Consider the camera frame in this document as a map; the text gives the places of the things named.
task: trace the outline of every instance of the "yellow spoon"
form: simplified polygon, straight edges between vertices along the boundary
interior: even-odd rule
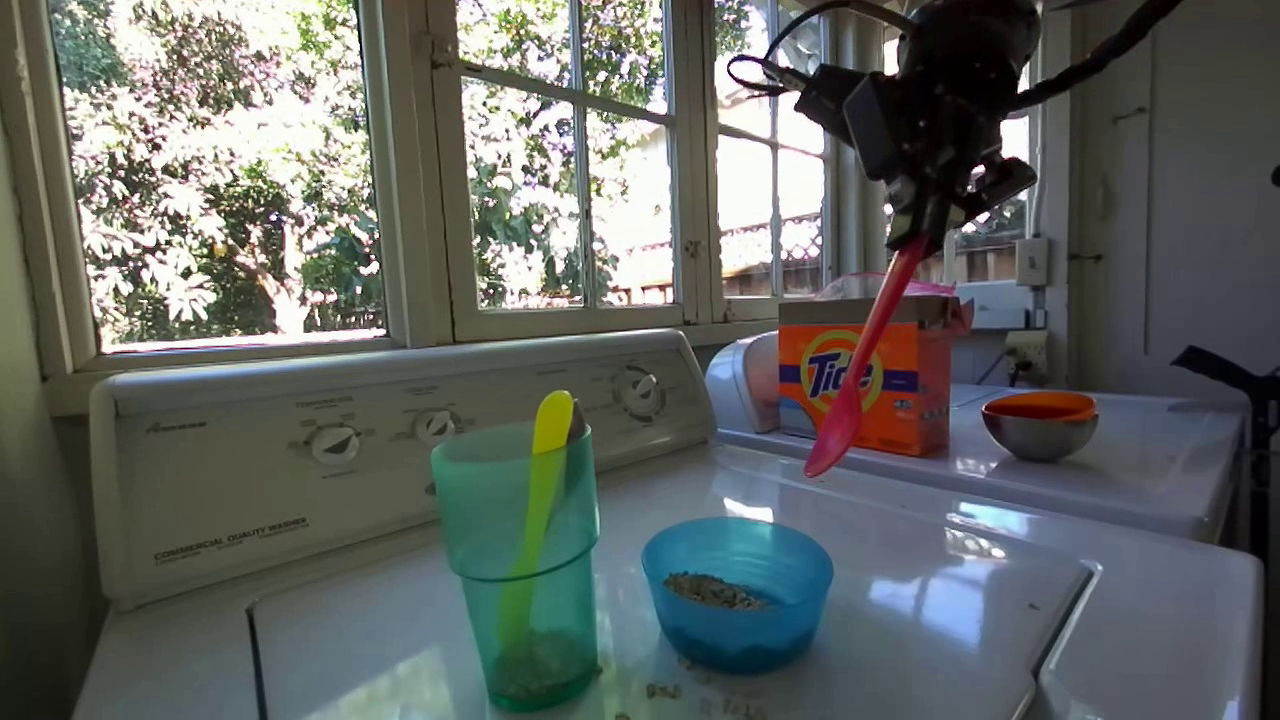
[[[510,576],[537,572],[537,560],[549,539],[549,520],[564,490],[564,447],[575,434],[578,410],[567,389],[551,389],[537,404],[530,420],[530,455],[527,455],[527,513],[525,513],[525,537],[514,553]],[[527,623],[530,585],[514,585],[503,607],[503,636],[510,639]]]

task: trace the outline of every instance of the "tide detergent box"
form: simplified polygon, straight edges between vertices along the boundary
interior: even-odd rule
[[[827,415],[873,301],[783,301],[774,333],[778,398],[813,426]],[[953,338],[964,328],[957,297],[905,297],[864,373],[856,447],[937,455],[953,420]]]

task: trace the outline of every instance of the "appliance knob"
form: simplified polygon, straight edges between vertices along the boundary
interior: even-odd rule
[[[627,368],[614,385],[614,398],[637,420],[656,420],[664,410],[664,389],[651,373]]]
[[[315,434],[309,440],[309,453],[325,468],[352,464],[358,455],[358,432],[349,422],[315,426]]]
[[[441,434],[450,434],[456,432],[456,415],[450,410],[418,410],[416,422],[410,422],[410,434],[418,442],[437,442]]]

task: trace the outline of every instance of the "seeds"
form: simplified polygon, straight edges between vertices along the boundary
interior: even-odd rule
[[[704,572],[670,572],[668,592],[713,602],[713,607],[764,607],[764,592],[742,586],[742,585],[728,585],[719,576],[704,576]]]
[[[567,630],[514,636],[490,663],[490,700],[508,712],[549,708],[595,679],[595,650]]]

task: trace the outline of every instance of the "green plastic cup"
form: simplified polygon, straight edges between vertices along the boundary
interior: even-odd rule
[[[564,468],[549,526],[527,548],[527,480]],[[600,537],[592,432],[530,455],[530,422],[494,422],[430,447],[449,566],[458,576],[488,700],[537,712],[592,687]]]

